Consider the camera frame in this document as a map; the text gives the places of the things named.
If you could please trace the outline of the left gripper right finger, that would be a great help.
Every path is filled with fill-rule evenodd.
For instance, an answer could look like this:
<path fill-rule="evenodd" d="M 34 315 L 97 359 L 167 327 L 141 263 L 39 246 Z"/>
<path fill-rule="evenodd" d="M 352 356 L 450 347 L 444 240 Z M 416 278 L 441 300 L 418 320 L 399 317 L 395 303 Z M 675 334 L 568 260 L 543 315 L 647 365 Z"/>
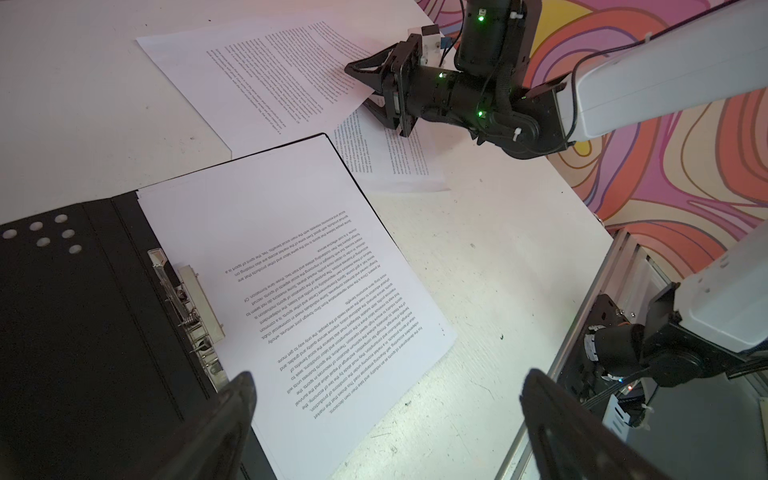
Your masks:
<path fill-rule="evenodd" d="M 664 479 L 544 372 L 527 374 L 520 402 L 543 479 Z"/>

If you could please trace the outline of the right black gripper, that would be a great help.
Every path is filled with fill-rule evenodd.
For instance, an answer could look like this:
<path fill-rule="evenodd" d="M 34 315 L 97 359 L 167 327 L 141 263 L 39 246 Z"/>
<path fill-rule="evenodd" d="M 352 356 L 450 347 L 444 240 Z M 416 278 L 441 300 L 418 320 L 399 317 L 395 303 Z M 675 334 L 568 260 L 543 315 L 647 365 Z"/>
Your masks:
<path fill-rule="evenodd" d="M 421 63 L 423 36 L 411 34 L 344 72 L 358 81 L 380 81 L 383 97 L 363 106 L 385 128 L 409 136 L 418 120 L 465 129 L 472 140 L 491 143 L 515 159 L 540 155 L 540 95 L 517 82 L 526 65 L 518 50 L 502 45 L 487 74 L 466 67 L 448 70 Z"/>

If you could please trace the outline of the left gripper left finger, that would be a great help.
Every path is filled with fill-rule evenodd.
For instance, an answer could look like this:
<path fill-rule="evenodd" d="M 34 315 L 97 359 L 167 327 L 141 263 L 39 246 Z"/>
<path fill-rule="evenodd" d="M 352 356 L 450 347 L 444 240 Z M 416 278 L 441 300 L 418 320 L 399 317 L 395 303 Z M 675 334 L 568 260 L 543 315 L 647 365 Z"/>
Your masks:
<path fill-rule="evenodd" d="M 244 371 L 185 421 L 123 479 L 234 479 L 240 469 L 257 394 Z"/>

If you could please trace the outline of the printed paper sheet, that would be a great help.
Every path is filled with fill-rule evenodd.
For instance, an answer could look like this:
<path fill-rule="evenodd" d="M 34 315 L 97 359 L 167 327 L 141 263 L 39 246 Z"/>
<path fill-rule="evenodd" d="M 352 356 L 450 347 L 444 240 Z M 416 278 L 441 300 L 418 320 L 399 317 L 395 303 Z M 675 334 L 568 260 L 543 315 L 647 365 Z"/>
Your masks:
<path fill-rule="evenodd" d="M 402 137 L 365 107 L 371 89 L 344 68 L 384 45 L 337 15 L 248 19 L 137 42 L 233 157 L 325 133 L 366 190 L 447 188 L 428 131 Z"/>
<path fill-rule="evenodd" d="M 249 372 L 279 479 L 327 479 L 457 335 L 324 134 L 137 193 Z"/>

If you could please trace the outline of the orange and black folder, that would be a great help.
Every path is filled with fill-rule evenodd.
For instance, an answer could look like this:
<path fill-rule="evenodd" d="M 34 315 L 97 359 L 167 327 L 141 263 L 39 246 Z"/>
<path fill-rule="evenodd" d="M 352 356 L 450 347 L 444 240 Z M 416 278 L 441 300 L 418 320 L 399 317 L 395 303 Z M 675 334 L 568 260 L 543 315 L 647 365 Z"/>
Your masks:
<path fill-rule="evenodd" d="M 218 392 L 152 269 L 138 191 L 1 229 L 1 441 L 23 478 L 114 477 Z M 252 421 L 237 477 L 279 479 Z"/>

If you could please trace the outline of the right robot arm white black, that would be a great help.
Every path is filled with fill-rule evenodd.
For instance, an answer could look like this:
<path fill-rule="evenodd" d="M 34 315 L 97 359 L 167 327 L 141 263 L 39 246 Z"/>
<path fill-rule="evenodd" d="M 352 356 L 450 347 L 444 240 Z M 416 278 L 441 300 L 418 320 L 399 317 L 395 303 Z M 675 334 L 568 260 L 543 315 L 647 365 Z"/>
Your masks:
<path fill-rule="evenodd" d="M 454 68 L 425 62 L 411 34 L 345 72 L 373 90 L 368 110 L 402 136 L 418 120 L 465 129 L 519 160 L 767 83 L 762 1 L 730 1 L 646 40 L 590 53 L 571 71 L 523 86 L 542 6 L 470 1 Z M 767 232 L 759 229 L 693 278 L 666 286 L 638 323 L 587 320 L 571 350 L 623 387 L 661 387 L 767 367 Z"/>

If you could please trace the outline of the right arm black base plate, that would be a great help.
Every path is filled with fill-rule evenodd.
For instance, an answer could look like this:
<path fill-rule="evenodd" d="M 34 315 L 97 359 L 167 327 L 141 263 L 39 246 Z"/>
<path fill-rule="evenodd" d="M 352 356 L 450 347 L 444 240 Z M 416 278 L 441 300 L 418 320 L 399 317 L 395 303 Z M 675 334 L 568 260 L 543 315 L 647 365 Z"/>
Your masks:
<path fill-rule="evenodd" d="M 599 294 L 557 377 L 557 383 L 581 403 L 618 385 L 620 389 L 591 412 L 622 438 L 640 426 L 646 413 L 648 395 L 642 381 L 626 380 L 641 369 L 643 336 L 642 324 L 630 322 L 610 296 Z"/>

